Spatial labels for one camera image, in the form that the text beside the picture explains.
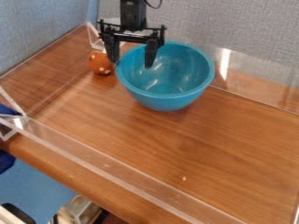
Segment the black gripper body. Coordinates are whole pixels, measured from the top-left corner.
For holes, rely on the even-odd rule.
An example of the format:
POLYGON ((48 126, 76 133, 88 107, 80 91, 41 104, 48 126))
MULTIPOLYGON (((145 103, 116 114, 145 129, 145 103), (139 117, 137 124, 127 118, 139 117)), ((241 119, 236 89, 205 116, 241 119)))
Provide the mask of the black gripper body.
POLYGON ((135 28, 128 29, 120 24, 111 24, 104 19, 100 19, 97 27, 99 38, 108 46, 121 41, 145 44, 148 40, 155 40, 159 46, 164 45, 164 33, 167 30, 164 24, 160 27, 148 27, 145 25, 141 30, 136 30, 135 28))

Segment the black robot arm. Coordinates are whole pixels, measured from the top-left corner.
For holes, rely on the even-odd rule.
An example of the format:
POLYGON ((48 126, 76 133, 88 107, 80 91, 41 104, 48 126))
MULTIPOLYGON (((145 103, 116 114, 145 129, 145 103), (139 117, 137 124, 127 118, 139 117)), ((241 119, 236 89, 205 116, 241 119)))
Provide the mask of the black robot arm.
POLYGON ((99 38, 104 43, 107 57, 116 64, 120 56, 120 43, 145 44, 144 67, 155 63, 157 49, 164 45, 165 26, 147 26, 147 7, 159 9, 163 3, 153 7, 147 0, 120 0, 120 24, 107 23, 103 19, 99 24, 99 38))

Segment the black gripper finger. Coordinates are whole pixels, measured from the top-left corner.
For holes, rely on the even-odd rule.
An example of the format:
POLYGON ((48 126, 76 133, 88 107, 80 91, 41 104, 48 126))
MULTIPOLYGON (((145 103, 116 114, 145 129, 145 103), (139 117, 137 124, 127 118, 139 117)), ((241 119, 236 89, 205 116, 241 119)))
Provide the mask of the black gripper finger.
POLYGON ((103 33, 101 39, 107 49, 107 56, 111 63, 117 63, 119 60, 119 40, 111 33, 103 33))
POLYGON ((155 56, 159 49, 159 42, 156 39, 148 39, 144 49, 144 67, 149 68, 155 63, 155 56))

